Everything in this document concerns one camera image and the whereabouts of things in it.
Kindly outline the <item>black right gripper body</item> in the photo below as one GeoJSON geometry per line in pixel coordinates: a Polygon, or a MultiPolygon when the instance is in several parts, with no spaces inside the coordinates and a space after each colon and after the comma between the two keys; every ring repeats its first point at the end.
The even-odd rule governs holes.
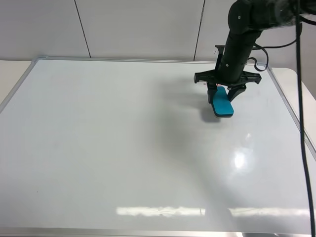
{"type": "Polygon", "coordinates": [[[216,45],[218,57],[214,70],[195,73],[194,83],[204,81],[210,84],[221,84],[226,86],[239,86],[249,82],[259,84],[261,76],[244,70],[250,55],[249,46],[228,47],[216,45]]]}

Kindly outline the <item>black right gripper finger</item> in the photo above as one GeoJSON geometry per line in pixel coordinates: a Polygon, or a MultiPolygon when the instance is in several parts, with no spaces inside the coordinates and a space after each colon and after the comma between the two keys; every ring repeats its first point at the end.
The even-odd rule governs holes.
{"type": "Polygon", "coordinates": [[[207,95],[208,95],[208,103],[213,104],[214,96],[217,92],[217,84],[207,82],[207,95]]]}
{"type": "Polygon", "coordinates": [[[234,86],[234,87],[228,87],[228,94],[227,97],[229,99],[229,101],[233,101],[237,96],[239,96],[240,94],[244,93],[246,91],[246,85],[238,85],[238,86],[234,86]]]}

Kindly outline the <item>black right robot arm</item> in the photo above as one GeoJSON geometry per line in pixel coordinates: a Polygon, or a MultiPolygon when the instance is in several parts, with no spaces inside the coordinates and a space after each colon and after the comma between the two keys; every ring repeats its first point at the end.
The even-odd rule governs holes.
{"type": "Polygon", "coordinates": [[[247,61],[256,62],[250,56],[254,50],[267,51],[267,47],[256,44],[264,30],[295,26],[296,38],[294,44],[300,51],[300,35],[302,24],[314,25],[315,22],[305,18],[305,15],[315,15],[314,0],[237,0],[228,13],[229,34],[225,45],[218,45],[218,58],[214,70],[195,73],[194,82],[203,81],[207,85],[208,101],[213,103],[218,85],[229,90],[226,98],[231,102],[246,90],[246,84],[259,84],[260,72],[246,72],[247,61]]]}

